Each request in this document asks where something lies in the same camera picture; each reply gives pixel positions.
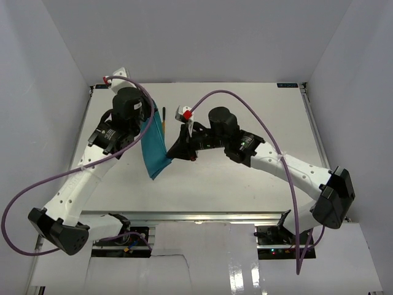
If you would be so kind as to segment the teal cloth napkin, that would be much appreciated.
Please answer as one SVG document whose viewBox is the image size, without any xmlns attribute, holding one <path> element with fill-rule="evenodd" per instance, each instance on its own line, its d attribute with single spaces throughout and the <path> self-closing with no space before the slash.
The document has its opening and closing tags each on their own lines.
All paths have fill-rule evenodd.
<svg viewBox="0 0 393 295">
<path fill-rule="evenodd" d="M 141 139 L 141 149 L 144 164 L 149 177 L 154 180 L 168 165 L 171 159 L 166 156 L 164 132 L 161 117 L 157 105 L 150 127 L 147 127 L 150 119 L 147 119 L 141 126 L 141 131 L 145 132 Z"/>
</svg>

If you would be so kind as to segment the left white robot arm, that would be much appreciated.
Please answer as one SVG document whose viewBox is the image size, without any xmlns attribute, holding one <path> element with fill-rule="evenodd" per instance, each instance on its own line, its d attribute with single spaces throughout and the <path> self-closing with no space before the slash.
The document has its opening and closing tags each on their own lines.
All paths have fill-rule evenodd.
<svg viewBox="0 0 393 295">
<path fill-rule="evenodd" d="M 112 107 L 100 118 L 75 167 L 43 208 L 33 208 L 28 219 L 39 235 L 72 256 L 87 242 L 120 240 L 129 236 L 130 222 L 120 214 L 108 213 L 82 220 L 81 213 L 98 184 L 122 155 L 146 134 L 155 106 L 146 90 L 120 69 L 104 81 L 115 93 Z"/>
</svg>

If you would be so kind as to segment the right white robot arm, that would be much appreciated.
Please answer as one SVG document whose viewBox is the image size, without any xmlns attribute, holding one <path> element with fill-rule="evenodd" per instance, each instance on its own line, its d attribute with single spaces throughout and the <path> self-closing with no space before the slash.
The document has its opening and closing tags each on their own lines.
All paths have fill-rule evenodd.
<svg viewBox="0 0 393 295">
<path fill-rule="evenodd" d="M 175 118 L 182 124 L 178 139 L 167 152 L 170 159 L 195 161 L 198 151 L 222 148 L 230 160 L 292 183 L 311 198 L 298 210 L 283 213 L 277 225 L 255 233 L 259 239 L 290 245 L 295 243 L 296 231 L 341 227 L 355 199 L 347 169 L 329 170 L 291 155 L 280 156 L 262 137 L 240 129 L 236 116 L 223 106 L 210 110 L 208 128 L 194 121 L 189 107 L 178 108 Z"/>
</svg>

